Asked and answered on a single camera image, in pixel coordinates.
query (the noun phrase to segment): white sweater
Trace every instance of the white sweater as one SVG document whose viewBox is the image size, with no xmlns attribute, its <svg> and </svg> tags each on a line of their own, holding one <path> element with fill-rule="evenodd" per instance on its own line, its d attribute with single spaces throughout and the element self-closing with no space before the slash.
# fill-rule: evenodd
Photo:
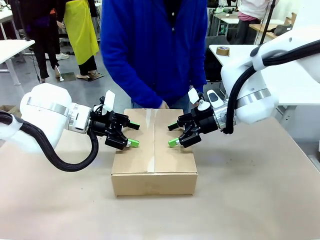
<svg viewBox="0 0 320 240">
<path fill-rule="evenodd" d="M 243 14 L 262 20 L 266 11 L 270 10 L 272 0 L 242 0 L 239 11 Z"/>
</svg>

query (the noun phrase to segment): person wearing yellow skirt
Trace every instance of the person wearing yellow skirt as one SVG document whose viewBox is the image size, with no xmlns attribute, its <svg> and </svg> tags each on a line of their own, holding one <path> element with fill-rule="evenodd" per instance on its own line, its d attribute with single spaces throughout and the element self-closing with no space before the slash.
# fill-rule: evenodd
<svg viewBox="0 0 320 240">
<path fill-rule="evenodd" d="M 60 28 L 65 24 L 80 69 L 76 77 L 84 80 L 103 76 L 97 72 L 94 55 L 99 46 L 91 17 L 97 17 L 94 0 L 57 0 L 57 24 Z"/>
</svg>

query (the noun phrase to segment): silver metal ring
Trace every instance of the silver metal ring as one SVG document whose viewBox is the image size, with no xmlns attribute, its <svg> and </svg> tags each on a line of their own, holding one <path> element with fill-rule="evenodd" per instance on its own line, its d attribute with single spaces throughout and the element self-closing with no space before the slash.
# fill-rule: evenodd
<svg viewBox="0 0 320 240">
<path fill-rule="evenodd" d="M 30 105 L 30 106 L 35 106 L 38 108 L 50 110 L 55 113 L 58 113 L 58 114 L 61 114 L 61 115 L 68 117 L 69 109 L 65 106 L 58 104 L 58 103 L 40 102 L 38 100 L 34 100 L 32 97 L 29 97 L 28 102 L 26 104 Z"/>
<path fill-rule="evenodd" d="M 241 97 L 236 101 L 235 109 L 241 108 L 245 105 L 251 104 L 255 101 L 270 97 L 271 93 L 269 92 L 268 88 L 262 89 L 260 91 L 256 91 L 251 93 L 247 96 Z"/>
</svg>

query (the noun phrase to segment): corrugated black hose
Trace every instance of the corrugated black hose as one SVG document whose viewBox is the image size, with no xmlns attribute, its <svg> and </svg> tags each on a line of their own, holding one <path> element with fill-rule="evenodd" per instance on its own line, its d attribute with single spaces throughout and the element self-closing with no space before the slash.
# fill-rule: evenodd
<svg viewBox="0 0 320 240">
<path fill-rule="evenodd" d="M 64 162 L 63 160 L 61 160 L 58 157 L 58 155 L 56 154 L 51 143 L 49 142 L 46 135 L 44 134 L 44 132 L 40 128 L 38 128 L 37 126 L 35 126 L 27 121 L 24 121 L 21 118 L 18 118 L 18 117 L 15 117 L 15 118 L 19 123 L 22 123 L 20 130 L 23 131 L 24 133 L 30 135 L 31 137 L 33 137 L 36 140 L 36 142 L 41 147 L 46 158 L 50 161 L 50 163 L 52 163 L 59 170 L 62 170 L 65 172 L 80 171 L 80 170 L 88 167 L 95 160 L 95 158 L 98 155 L 98 151 L 99 151 L 98 138 L 97 138 L 96 134 L 93 131 L 91 131 L 90 129 L 87 132 L 87 134 L 90 137 L 91 145 L 92 145 L 91 152 L 90 152 L 89 156 L 84 161 L 82 161 L 80 163 L 72 164 L 72 163 Z M 8 114 L 5 111 L 0 110 L 0 123 L 10 125 L 12 123 L 12 120 L 13 120 L 13 118 L 10 114 Z"/>
<path fill-rule="evenodd" d="M 266 67 L 286 64 L 316 54 L 320 54 L 320 40 L 313 41 L 280 55 L 266 58 L 263 60 L 263 64 Z M 255 73 L 254 67 L 251 66 L 235 82 L 228 100 L 225 128 L 222 129 L 224 134 L 232 134 L 234 132 L 234 115 L 239 92 L 245 82 Z"/>
</svg>

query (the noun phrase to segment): black pole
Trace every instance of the black pole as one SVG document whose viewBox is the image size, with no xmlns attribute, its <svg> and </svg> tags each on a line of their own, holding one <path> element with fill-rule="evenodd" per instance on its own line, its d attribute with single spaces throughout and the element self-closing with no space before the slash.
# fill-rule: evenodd
<svg viewBox="0 0 320 240">
<path fill-rule="evenodd" d="M 16 10 L 17 10 L 17 12 L 18 12 L 18 15 L 19 15 L 19 19 L 20 19 L 20 22 L 21 22 L 21 26 L 22 26 L 23 31 L 24 31 L 24 34 L 25 34 L 25 39 L 26 39 L 27 41 L 30 41 L 30 38 L 29 38 L 29 36 L 28 36 L 28 33 L 27 33 L 27 29 L 26 29 L 24 20 L 23 20 L 23 18 L 22 18 L 20 1 L 19 1 L 19 0 L 14 0 L 14 3 L 15 3 L 15 6 L 16 6 Z"/>
<path fill-rule="evenodd" d="M 263 34 L 262 34 L 262 37 L 261 37 L 260 45 L 264 43 L 267 31 L 268 31 L 268 27 L 269 27 L 269 24 L 270 24 L 270 20 L 271 20 L 271 17 L 272 17 L 272 13 L 274 12 L 275 7 L 276 7 L 276 0 L 272 0 L 271 6 L 270 6 L 270 12 L 269 12 L 269 15 L 268 15 L 268 19 L 266 20 L 266 23 L 265 23 L 265 27 L 264 27 L 264 31 L 263 31 Z"/>
</svg>

